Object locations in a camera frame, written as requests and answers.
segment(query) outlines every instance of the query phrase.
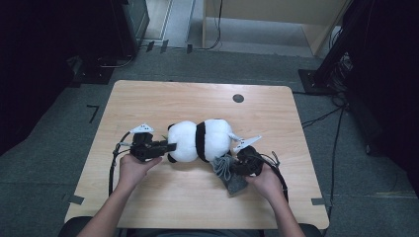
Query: wooden table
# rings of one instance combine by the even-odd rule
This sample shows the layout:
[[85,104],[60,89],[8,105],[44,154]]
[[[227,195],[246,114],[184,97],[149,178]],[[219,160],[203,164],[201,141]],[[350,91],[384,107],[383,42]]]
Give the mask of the wooden table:
[[[228,0],[221,17],[238,20],[301,24],[313,55],[318,55],[352,0]],[[220,0],[204,3],[203,47],[206,47],[207,17],[218,18]]]
[[[233,101],[236,94],[244,97],[242,103]],[[262,135],[253,146],[279,156],[297,221],[327,228],[325,206],[312,203],[321,192],[290,88],[147,81],[115,84],[75,191],[84,202],[71,203],[65,220],[93,216],[105,202],[112,151],[127,131],[146,122],[155,129],[153,140],[162,140],[172,123],[205,119],[226,119],[243,138]],[[231,197],[210,164],[164,159],[132,193],[119,227],[275,229],[277,224],[253,187]]]

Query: black cable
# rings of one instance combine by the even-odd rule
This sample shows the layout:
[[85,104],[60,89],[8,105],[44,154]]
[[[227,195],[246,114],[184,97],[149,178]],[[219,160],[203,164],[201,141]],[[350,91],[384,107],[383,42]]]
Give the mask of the black cable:
[[119,152],[118,154],[121,155],[121,154],[123,154],[124,152],[127,152],[127,151],[130,151],[130,149],[123,150],[123,151]]
[[121,142],[124,142],[124,140],[126,139],[126,137],[129,136],[129,135],[130,135],[130,132],[127,132],[123,136],[123,138],[121,139],[121,141],[115,146],[115,150],[113,152],[114,158],[112,159],[111,168],[109,170],[109,196],[114,191],[114,171],[115,171],[115,167],[117,166],[117,157],[118,157],[118,155],[120,155],[121,153],[123,153],[123,152],[120,152]]
[[339,62],[336,62],[333,65],[333,69],[330,73],[329,79],[329,86],[335,91],[345,92],[347,87],[344,84],[345,79],[347,78],[348,73],[351,71],[351,58],[346,52]]
[[132,62],[133,60],[133,56],[129,55],[129,60],[123,64],[119,64],[119,65],[99,65],[99,67],[104,67],[104,68],[120,68],[120,67],[125,67],[127,66],[130,62]]
[[221,25],[220,25],[220,23],[221,23],[221,12],[222,12],[222,0],[219,3],[218,24],[215,23],[215,27],[218,30],[218,37],[216,38],[215,43],[211,47],[202,48],[204,50],[210,50],[210,49],[215,48],[218,45],[218,43],[221,41]]
[[[330,188],[330,207],[327,211],[327,216],[329,218],[330,221],[330,217],[332,215],[332,208],[333,208],[333,201],[334,201],[334,193],[335,193],[335,160],[336,160],[336,147],[337,147],[337,143],[338,143],[338,138],[339,138],[339,133],[340,133],[340,126],[341,126],[341,122],[342,122],[342,116],[343,113],[345,112],[345,107],[341,107],[341,114],[339,116],[339,121],[338,121],[338,127],[336,129],[336,135],[335,135],[335,140],[333,142],[333,152],[332,152],[332,184],[331,184],[331,188]],[[326,236],[327,234],[327,229],[325,229],[323,236]]]
[[303,122],[303,123],[301,124],[301,125],[302,125],[302,128],[306,128],[306,127],[308,127],[308,126],[313,125],[313,124],[314,124],[315,122],[317,122],[317,121],[320,121],[320,120],[326,119],[328,116],[332,115],[333,113],[335,113],[335,112],[339,111],[339,110],[340,110],[340,109],[342,109],[342,108],[344,108],[344,106],[339,107],[338,109],[335,109],[335,110],[333,110],[333,111],[331,111],[331,112],[327,113],[326,115],[323,115],[323,116],[321,116],[321,117],[319,117],[319,118],[316,118],[316,119],[312,119],[312,120],[305,121],[305,122]]

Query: person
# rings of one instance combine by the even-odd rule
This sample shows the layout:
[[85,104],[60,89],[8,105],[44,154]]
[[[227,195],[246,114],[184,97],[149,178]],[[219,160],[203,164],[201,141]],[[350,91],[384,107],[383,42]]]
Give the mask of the person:
[[[82,227],[80,232],[77,229],[72,229],[70,224],[68,226],[64,225],[60,231],[59,236],[70,236],[66,232],[79,232],[77,236],[80,237],[115,236],[117,224],[121,218],[123,210],[126,206],[126,202],[132,191],[135,189],[136,185],[144,179],[144,177],[147,175],[147,171],[156,166],[161,161],[162,157],[158,157],[145,163],[141,163],[132,155],[125,155],[120,160],[120,179],[118,184],[112,194],[105,201],[104,205],[96,213],[96,215],[93,218],[89,217],[84,219],[84,221],[88,222],[84,227]],[[259,176],[245,177],[245,179],[249,184],[256,188],[256,191],[263,198],[269,202],[275,213],[280,236],[304,236],[300,225],[296,222],[292,210],[290,209],[290,206],[285,199],[281,182],[268,165],[264,165],[262,173]],[[184,234],[175,232],[174,235],[170,235],[170,233],[167,232],[168,230],[159,236],[182,236]],[[234,232],[229,232],[226,235],[217,235],[214,234],[214,232],[207,232],[206,234],[203,233],[197,236],[231,236],[232,233]]]

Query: black circle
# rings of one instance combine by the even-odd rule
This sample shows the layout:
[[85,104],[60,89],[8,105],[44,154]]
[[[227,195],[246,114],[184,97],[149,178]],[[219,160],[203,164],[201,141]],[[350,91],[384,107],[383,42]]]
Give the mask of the black circle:
[[236,103],[242,103],[244,101],[244,97],[240,94],[235,94],[233,96],[233,101]]

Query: forearm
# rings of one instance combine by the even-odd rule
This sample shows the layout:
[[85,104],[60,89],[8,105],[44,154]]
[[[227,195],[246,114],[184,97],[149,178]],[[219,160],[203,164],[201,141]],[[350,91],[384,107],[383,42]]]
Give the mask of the forearm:
[[113,236],[129,196],[130,191],[116,188],[78,236]]
[[275,198],[270,198],[268,201],[274,210],[278,230],[280,231],[281,236],[304,236],[301,228],[296,222],[295,217],[293,216],[293,212],[290,209],[287,200],[282,194],[276,196]]

